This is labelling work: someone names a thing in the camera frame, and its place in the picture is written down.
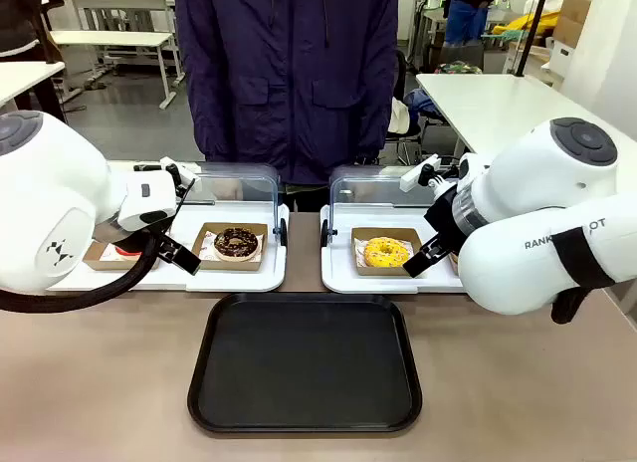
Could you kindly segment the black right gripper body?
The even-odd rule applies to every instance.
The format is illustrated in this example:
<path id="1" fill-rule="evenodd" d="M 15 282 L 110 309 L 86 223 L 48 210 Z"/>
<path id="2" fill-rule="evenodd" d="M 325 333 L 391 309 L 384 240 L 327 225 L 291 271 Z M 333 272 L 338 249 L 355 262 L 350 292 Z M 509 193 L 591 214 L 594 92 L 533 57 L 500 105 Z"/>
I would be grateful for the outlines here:
<path id="1" fill-rule="evenodd" d="M 435 230 L 434 240 L 440 246 L 462 246 L 466 235 L 459 228 L 453 215 L 453 201 L 457 195 L 454 183 L 438 196 L 424 215 L 425 220 Z"/>

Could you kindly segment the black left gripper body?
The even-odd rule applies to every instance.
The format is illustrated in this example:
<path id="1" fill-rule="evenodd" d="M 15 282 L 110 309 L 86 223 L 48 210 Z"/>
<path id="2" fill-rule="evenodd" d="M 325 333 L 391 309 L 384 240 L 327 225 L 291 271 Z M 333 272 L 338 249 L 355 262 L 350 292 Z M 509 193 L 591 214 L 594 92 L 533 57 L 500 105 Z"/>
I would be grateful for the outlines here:
<path id="1" fill-rule="evenodd" d="M 117 216 L 101 222 L 97 225 L 97 241 L 104 244 L 113 244 L 125 252 L 142 252 L 153 234 L 166 234 L 173 223 L 174 218 L 169 217 L 141 229 L 125 230 L 117 221 Z"/>

